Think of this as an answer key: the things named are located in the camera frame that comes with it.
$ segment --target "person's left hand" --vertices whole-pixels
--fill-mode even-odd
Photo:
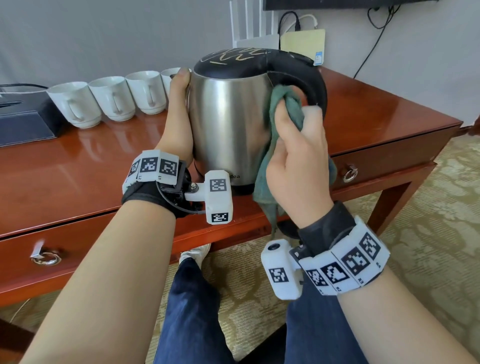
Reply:
[[[193,161],[193,137],[185,97],[190,82],[188,68],[180,68],[170,83],[165,130],[155,149],[179,156],[189,166]]]

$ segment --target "white sneaker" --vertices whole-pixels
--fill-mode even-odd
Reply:
[[[179,263],[183,262],[187,258],[193,258],[195,262],[197,262],[198,266],[202,268],[202,262],[204,261],[204,258],[207,256],[210,250],[210,246],[211,244],[206,244],[206,245],[199,246],[198,248],[193,248],[191,250],[183,252],[182,254],[180,254]]]

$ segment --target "black tissue box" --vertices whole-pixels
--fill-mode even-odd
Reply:
[[[67,124],[44,91],[0,94],[0,146],[56,138]]]

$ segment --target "electric kettle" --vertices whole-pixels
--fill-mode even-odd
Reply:
[[[251,194],[270,144],[275,85],[295,85],[325,115],[327,92],[313,61],[276,49],[234,48],[201,58],[190,78],[188,110],[195,167],[230,174],[232,192]]]

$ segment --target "wooden desk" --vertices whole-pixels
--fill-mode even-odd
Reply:
[[[433,159],[460,121],[322,69],[328,89],[324,121],[339,174],[334,199],[383,191],[369,225],[381,233],[435,167]],[[157,144],[166,113],[139,114],[58,139],[0,148],[0,305],[62,288],[120,207],[121,184],[142,149]],[[348,166],[358,175],[344,182]],[[234,198],[233,221],[204,216],[177,221],[172,259],[206,243],[232,245],[270,231],[251,196]],[[52,266],[31,261],[34,244],[57,253]]]

